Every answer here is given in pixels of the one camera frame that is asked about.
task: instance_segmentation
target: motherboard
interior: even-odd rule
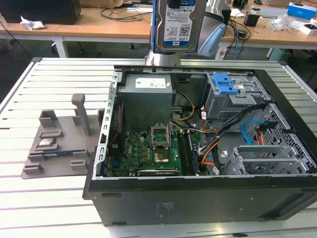
[[[187,140],[189,151],[180,151],[179,143],[183,137]],[[164,127],[156,131],[128,131],[125,135],[124,152],[121,158],[110,160],[109,171],[113,177],[154,176],[157,173],[181,176],[182,170],[188,170],[184,156],[191,158],[190,167],[198,172],[196,157],[197,149],[201,147],[200,135],[194,133],[173,132]]]

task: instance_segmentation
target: green motherboard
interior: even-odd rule
[[[124,152],[121,160],[112,159],[112,176],[135,176],[137,170],[175,170],[182,175],[181,158],[179,153],[178,132],[171,132],[167,138],[166,132],[155,133],[155,141],[168,140],[169,147],[152,146],[151,131],[126,132]],[[200,135],[191,134],[195,150],[201,146]]]

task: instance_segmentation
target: floor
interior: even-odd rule
[[[33,57],[58,57],[51,51],[52,42],[49,41],[19,41],[22,46]],[[12,40],[12,50],[7,51],[3,47],[0,50],[0,101],[2,101],[19,76],[32,59],[20,45]],[[97,54],[96,43],[83,42],[85,52],[80,53],[80,46],[76,42],[67,42],[68,53],[71,58],[144,58],[149,52],[148,44],[135,44],[135,49],[129,49],[127,43],[101,43],[102,53]],[[268,49],[246,48],[239,60],[267,60]],[[309,54],[294,50],[293,57],[288,60],[288,64],[304,80],[310,78],[312,72],[317,68],[317,63],[309,61]],[[234,55],[227,55],[226,60],[233,60]],[[317,73],[310,80],[309,85],[315,89],[317,87]]]

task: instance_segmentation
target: blue box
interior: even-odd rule
[[[306,5],[295,5],[295,3],[290,2],[288,5],[288,15],[290,16],[296,16],[296,17],[300,17],[300,18],[304,18],[304,19],[312,19],[317,12],[317,8],[316,7],[312,7],[312,6],[306,6]]]

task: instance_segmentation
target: workbench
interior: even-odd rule
[[[133,12],[122,12],[117,17],[133,15]],[[143,16],[147,21],[151,21],[151,15]],[[82,12],[74,25],[46,24],[46,28],[38,30],[27,30],[19,23],[6,23],[0,18],[6,29],[20,40],[46,40],[56,43],[59,57],[67,58],[68,52],[66,41],[77,42],[118,42],[118,43],[149,43],[150,23],[146,21],[117,22],[106,19],[100,15],[98,8],[82,8]],[[243,24],[244,18],[235,18]],[[292,29],[289,31],[273,32],[267,23],[269,20],[259,19],[256,27],[248,27],[251,37],[244,44],[245,47],[259,48],[282,48],[282,49],[306,49],[317,50],[317,37],[307,36],[300,31]],[[0,39],[12,39],[0,26]],[[216,60],[222,60],[225,50],[234,40],[234,33],[231,27],[227,31],[219,44]]]
[[[85,93],[89,115],[104,109],[114,65],[143,65],[141,59],[35,59],[0,105],[0,237],[73,236],[316,237],[317,203],[287,221],[118,226],[105,228],[92,201],[83,200],[85,176],[20,178],[40,122],[41,110],[74,116],[73,93]],[[287,65],[274,61],[183,60],[184,66],[264,69],[317,136],[317,95]]]

